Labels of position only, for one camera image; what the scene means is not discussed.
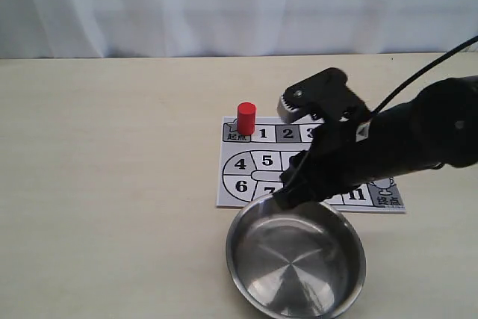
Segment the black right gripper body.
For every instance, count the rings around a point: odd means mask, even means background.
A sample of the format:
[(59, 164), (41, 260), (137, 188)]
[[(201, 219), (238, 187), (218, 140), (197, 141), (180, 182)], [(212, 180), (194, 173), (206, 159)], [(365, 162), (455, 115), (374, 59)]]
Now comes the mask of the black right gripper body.
[(322, 202), (376, 180), (422, 168), (422, 143), (412, 111), (384, 111), (357, 123), (318, 126), (307, 150), (280, 175), (284, 187), (273, 198), (284, 210)]

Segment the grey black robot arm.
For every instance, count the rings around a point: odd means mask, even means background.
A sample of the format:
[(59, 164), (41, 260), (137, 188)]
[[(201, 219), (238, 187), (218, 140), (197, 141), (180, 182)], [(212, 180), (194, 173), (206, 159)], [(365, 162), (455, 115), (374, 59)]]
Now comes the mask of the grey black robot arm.
[(284, 187), (273, 198), (282, 209), (388, 177), (477, 163), (475, 76), (437, 81), (378, 114), (340, 80), (301, 81), (282, 101), (285, 122), (305, 115), (324, 121), (281, 175)]

